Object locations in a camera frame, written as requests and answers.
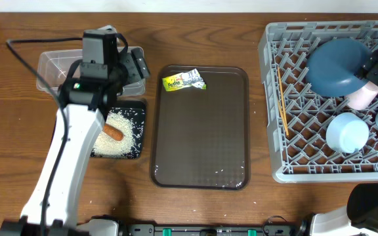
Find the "pile of white rice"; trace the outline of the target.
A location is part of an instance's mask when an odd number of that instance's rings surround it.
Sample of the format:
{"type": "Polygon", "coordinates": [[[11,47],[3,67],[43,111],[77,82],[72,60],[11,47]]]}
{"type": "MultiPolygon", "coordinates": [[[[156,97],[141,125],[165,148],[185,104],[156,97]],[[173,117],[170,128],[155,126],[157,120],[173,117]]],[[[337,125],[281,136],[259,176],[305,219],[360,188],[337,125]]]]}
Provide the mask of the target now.
{"type": "Polygon", "coordinates": [[[112,108],[106,120],[124,137],[122,141],[115,141],[101,132],[91,152],[91,157],[136,159],[142,151],[146,112],[137,108],[112,108]]]}

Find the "dark blue plate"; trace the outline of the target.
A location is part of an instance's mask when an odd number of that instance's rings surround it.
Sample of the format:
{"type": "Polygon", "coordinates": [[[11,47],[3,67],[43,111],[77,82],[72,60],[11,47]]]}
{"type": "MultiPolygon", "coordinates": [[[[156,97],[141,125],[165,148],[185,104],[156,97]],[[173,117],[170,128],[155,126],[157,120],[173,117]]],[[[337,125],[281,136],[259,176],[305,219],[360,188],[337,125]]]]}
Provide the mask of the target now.
{"type": "Polygon", "coordinates": [[[351,38],[326,42],[310,55],[306,63],[306,82],[311,84],[311,91],[320,96],[352,94],[367,83],[355,73],[370,56],[369,48],[351,38]]]}

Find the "yellow snack wrapper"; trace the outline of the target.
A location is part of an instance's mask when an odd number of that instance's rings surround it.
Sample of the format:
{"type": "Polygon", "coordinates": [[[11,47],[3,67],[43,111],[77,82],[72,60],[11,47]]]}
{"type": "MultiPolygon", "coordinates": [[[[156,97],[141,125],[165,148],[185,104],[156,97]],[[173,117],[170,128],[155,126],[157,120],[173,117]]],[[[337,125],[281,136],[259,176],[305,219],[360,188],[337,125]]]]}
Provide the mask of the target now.
{"type": "Polygon", "coordinates": [[[162,83],[167,92],[185,89],[188,87],[194,87],[202,90],[207,88],[205,81],[197,69],[165,77],[162,79],[162,83]]]}

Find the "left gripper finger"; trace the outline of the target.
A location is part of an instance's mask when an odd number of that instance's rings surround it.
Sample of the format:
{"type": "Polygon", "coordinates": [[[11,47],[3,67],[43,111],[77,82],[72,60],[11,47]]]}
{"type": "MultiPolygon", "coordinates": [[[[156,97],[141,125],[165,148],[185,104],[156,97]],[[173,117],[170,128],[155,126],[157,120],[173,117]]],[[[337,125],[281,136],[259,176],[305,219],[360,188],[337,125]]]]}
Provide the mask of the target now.
{"type": "Polygon", "coordinates": [[[150,77],[150,70],[144,59],[144,51],[141,48],[135,48],[131,50],[131,55],[135,62],[136,70],[139,73],[141,79],[147,79],[150,77]]]}
{"type": "Polygon", "coordinates": [[[127,69],[127,78],[125,80],[126,85],[130,85],[133,83],[140,82],[142,79],[139,77],[139,73],[136,69],[135,62],[131,55],[131,52],[123,55],[120,59],[120,62],[126,67],[127,69]]]}

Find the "light blue small bowl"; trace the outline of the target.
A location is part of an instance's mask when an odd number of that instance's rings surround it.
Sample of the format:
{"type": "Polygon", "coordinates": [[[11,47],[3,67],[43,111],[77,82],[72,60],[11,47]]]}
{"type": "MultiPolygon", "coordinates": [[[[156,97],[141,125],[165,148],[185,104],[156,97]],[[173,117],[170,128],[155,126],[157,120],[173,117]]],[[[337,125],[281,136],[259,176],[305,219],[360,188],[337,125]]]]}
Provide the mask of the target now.
{"type": "Polygon", "coordinates": [[[368,141],[369,127],[355,114],[341,113],[330,122],[325,138],[332,150],[354,153],[362,149],[368,141]]]}

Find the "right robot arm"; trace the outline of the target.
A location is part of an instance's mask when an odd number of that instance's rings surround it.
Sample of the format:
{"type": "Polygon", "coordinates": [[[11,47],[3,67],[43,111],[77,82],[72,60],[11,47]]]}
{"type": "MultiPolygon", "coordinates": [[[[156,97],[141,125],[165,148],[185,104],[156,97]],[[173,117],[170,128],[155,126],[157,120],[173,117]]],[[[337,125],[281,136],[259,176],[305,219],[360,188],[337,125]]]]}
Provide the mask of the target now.
{"type": "MultiPolygon", "coordinates": [[[[369,55],[354,76],[378,87],[378,49],[369,55]]],[[[378,127],[378,114],[375,118],[378,127]]],[[[378,235],[378,183],[358,184],[343,208],[312,217],[309,235],[378,235]]]]}

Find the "orange carrot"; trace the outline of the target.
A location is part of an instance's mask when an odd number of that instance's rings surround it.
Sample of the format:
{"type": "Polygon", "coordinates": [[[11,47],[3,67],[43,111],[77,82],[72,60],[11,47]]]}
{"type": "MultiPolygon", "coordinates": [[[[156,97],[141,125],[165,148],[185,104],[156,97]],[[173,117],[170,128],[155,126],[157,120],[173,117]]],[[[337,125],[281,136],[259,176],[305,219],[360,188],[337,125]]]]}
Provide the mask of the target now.
{"type": "Polygon", "coordinates": [[[103,132],[115,141],[122,141],[124,137],[124,134],[120,130],[109,124],[104,125],[103,132]]]}

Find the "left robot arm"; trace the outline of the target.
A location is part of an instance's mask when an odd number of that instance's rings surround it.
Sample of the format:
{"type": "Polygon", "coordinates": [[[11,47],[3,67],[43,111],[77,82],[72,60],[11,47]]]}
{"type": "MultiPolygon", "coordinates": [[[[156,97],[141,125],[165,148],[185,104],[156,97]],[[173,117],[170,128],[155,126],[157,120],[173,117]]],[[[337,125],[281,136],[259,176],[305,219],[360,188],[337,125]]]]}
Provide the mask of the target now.
{"type": "Polygon", "coordinates": [[[149,77],[143,49],[123,48],[119,56],[123,78],[108,75],[107,61],[87,57],[71,65],[58,89],[59,103],[51,146],[38,183],[17,222],[5,220],[0,235],[120,235],[127,228],[106,216],[77,223],[78,200],[91,150],[102,132],[106,112],[117,102],[124,80],[149,77]]]}

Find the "pink white cup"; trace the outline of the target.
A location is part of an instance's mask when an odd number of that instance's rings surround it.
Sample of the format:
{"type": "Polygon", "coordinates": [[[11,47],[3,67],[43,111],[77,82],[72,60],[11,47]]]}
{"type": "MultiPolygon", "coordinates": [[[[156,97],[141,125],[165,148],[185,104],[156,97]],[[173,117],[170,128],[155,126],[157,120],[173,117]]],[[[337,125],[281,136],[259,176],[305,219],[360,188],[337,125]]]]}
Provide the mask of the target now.
{"type": "Polygon", "coordinates": [[[378,86],[369,81],[359,90],[346,95],[345,99],[348,101],[348,107],[360,111],[366,109],[377,94],[378,86]]]}

